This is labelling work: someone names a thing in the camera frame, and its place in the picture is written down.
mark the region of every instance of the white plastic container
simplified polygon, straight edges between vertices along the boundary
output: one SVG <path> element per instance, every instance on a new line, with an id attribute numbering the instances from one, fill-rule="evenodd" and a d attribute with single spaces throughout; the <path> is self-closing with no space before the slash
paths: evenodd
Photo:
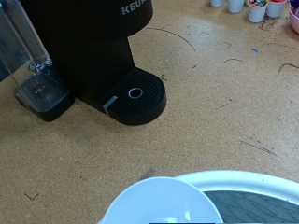
<path id="1" fill-rule="evenodd" d="M 173 177 L 153 177 L 123 191 L 99 223 L 222 222 L 214 203 L 193 185 Z"/>
<path id="2" fill-rule="evenodd" d="M 265 11 L 268 7 L 269 2 L 264 7 L 253 7 L 249 3 L 249 21 L 261 22 L 263 21 Z"/>
<path id="3" fill-rule="evenodd" d="M 267 15 L 272 18 L 280 17 L 286 4 L 287 4 L 287 0 L 285 0 L 282 3 L 276 3 L 270 1 L 269 6 L 266 10 Z"/>
<path id="4" fill-rule="evenodd" d="M 272 175 L 246 171 L 216 170 L 180 175 L 176 179 L 200 191 L 231 190 L 270 196 L 299 206 L 299 183 Z"/>
<path id="5" fill-rule="evenodd" d="M 228 10 L 231 13 L 239 13 L 243 10 L 244 1 L 243 0 L 228 0 Z"/>
<path id="6" fill-rule="evenodd" d="M 225 3 L 225 0 L 211 0 L 211 5 L 213 7 L 222 7 Z"/>

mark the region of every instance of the scratch on table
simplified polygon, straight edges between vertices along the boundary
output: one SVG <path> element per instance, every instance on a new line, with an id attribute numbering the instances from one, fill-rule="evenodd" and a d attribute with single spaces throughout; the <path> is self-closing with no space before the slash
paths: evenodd
<path id="1" fill-rule="evenodd" d="M 177 34 L 175 34 L 175 33 L 172 33 L 172 32 L 170 32 L 170 31 L 167 31 L 167 30 L 164 30 L 164 29 L 157 29 L 157 28 L 148 28 L 149 30 L 157 30 L 157 31 L 163 31 L 163 32 L 167 32 L 167 33 L 169 33 L 169 34 L 171 34 L 171 35 L 176 35 L 176 36 L 178 36 L 179 38 L 181 38 L 182 40 L 184 40 L 185 42 L 187 42 L 191 47 L 192 47 L 192 49 L 194 50 L 194 51 L 196 51 L 196 49 L 194 48 L 194 46 L 187 40 L 187 39 L 185 39 L 184 37 L 182 37 L 181 35 L 177 35 Z"/>
<path id="2" fill-rule="evenodd" d="M 238 61 L 238 62 L 242 62 L 242 63 L 243 63 L 243 61 L 242 61 L 242 60 L 239 60 L 239 59 L 228 59 L 228 60 L 226 60 L 224 63 L 227 63 L 227 62 L 229 62 L 229 61 Z"/>
<path id="3" fill-rule="evenodd" d="M 230 43 L 227 43 L 227 42 L 223 42 L 223 43 L 228 45 L 227 49 L 229 49 L 232 46 L 232 44 L 230 44 Z"/>
<path id="4" fill-rule="evenodd" d="M 285 47 L 285 48 L 289 48 L 289 49 L 299 50 L 297 48 L 294 48 L 294 47 L 291 47 L 291 46 L 288 46 L 288 45 L 282 45 L 282 44 L 277 44 L 277 43 L 268 43 L 267 45 L 277 45 L 277 46 L 281 46 L 281 47 Z"/>
<path id="5" fill-rule="evenodd" d="M 288 65 L 288 66 L 290 66 L 290 67 L 294 67 L 294 68 L 299 68 L 298 65 L 295 65 L 295 64 L 292 64 L 292 63 L 284 63 L 284 64 L 281 65 L 280 68 L 278 69 L 278 74 L 280 74 L 282 68 L 284 68 L 284 66 L 286 66 L 286 65 Z"/>
<path id="6" fill-rule="evenodd" d="M 250 143 L 247 143 L 247 142 L 244 142 L 244 141 L 241 141 L 241 140 L 240 140 L 240 142 L 241 142 L 241 143 L 244 143 L 244 144 L 246 144 L 246 145 L 249 145 L 249 146 L 251 146 L 251 147 L 255 147 L 255 148 L 257 148 L 257 149 L 260 149 L 260 150 L 262 150 L 262 151 L 265 151 L 265 152 L 267 152 L 267 153 L 269 153 L 269 154 L 271 154 L 271 155 L 274 155 L 274 156 L 277 155 L 274 151 L 271 151 L 271 150 L 269 150 L 268 148 L 265 148 L 265 147 L 256 147 L 256 146 L 254 146 L 253 144 L 250 144 Z"/>
<path id="7" fill-rule="evenodd" d="M 172 26 L 172 25 L 170 25 L 170 24 L 166 24 L 164 27 L 162 27 L 161 29 L 163 29 L 163 28 L 165 28 L 166 26 Z"/>
<path id="8" fill-rule="evenodd" d="M 28 194 L 26 194 L 26 193 L 24 193 L 24 194 L 25 194 L 26 197 L 29 198 L 30 200 L 34 200 L 34 199 L 37 197 L 37 195 L 38 195 L 38 193 L 37 193 L 35 197 L 31 198 L 31 197 L 28 196 Z"/>
<path id="9" fill-rule="evenodd" d="M 190 25 L 187 26 L 188 29 L 190 29 L 191 27 L 197 29 L 197 27 L 195 27 L 195 26 L 190 26 Z"/>
<path id="10" fill-rule="evenodd" d="M 219 109 L 221 109 L 221 108 L 227 106 L 227 105 L 230 104 L 232 101 L 233 101 L 233 99 L 229 98 L 229 102 L 228 102 L 228 103 L 226 103 L 225 105 L 222 105 L 221 107 L 217 108 L 216 110 L 219 110 Z"/>
<path id="11" fill-rule="evenodd" d="M 144 179 L 148 179 L 150 178 L 151 176 L 153 176 L 154 174 L 156 173 L 156 171 L 152 168 L 150 168 L 146 173 L 144 173 L 140 178 L 139 178 L 139 181 L 140 180 L 144 180 Z"/>
<path id="12" fill-rule="evenodd" d="M 202 35 L 202 34 L 209 35 L 209 33 L 207 33 L 207 32 L 202 32 L 202 33 L 200 33 L 198 36 L 200 36 L 200 35 Z"/>

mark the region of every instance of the white bowl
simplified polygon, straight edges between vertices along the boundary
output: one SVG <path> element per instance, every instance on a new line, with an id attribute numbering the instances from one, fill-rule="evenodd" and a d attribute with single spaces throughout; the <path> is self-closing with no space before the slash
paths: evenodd
<path id="1" fill-rule="evenodd" d="M 217 208 L 204 193 L 172 177 L 153 177 L 123 191 L 100 223 L 200 222 L 223 222 Z"/>

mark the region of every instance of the pink object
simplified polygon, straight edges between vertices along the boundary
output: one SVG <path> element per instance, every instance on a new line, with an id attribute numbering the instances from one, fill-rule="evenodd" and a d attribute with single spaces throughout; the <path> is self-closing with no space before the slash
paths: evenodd
<path id="1" fill-rule="evenodd" d="M 299 11 L 298 8 L 297 8 L 297 10 L 294 10 L 294 8 L 291 7 L 290 21 L 291 21 L 291 25 L 292 25 L 292 28 L 294 29 L 294 31 L 299 34 L 299 17 L 296 17 L 293 13 L 293 12 L 298 13 L 298 11 Z"/>
<path id="2" fill-rule="evenodd" d="M 295 10 L 294 15 L 295 15 L 297 18 L 299 18 L 299 7 Z"/>

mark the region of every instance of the coffee maker base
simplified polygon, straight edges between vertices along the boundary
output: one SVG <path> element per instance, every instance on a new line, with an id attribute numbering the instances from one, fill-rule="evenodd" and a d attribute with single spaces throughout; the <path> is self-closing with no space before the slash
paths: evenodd
<path id="1" fill-rule="evenodd" d="M 32 74 L 14 95 L 21 105 L 47 122 L 59 118 L 75 102 L 69 89 L 46 74 Z"/>
<path id="2" fill-rule="evenodd" d="M 141 125 L 164 111 L 165 87 L 155 75 L 134 67 L 100 102 L 106 115 L 118 122 Z"/>

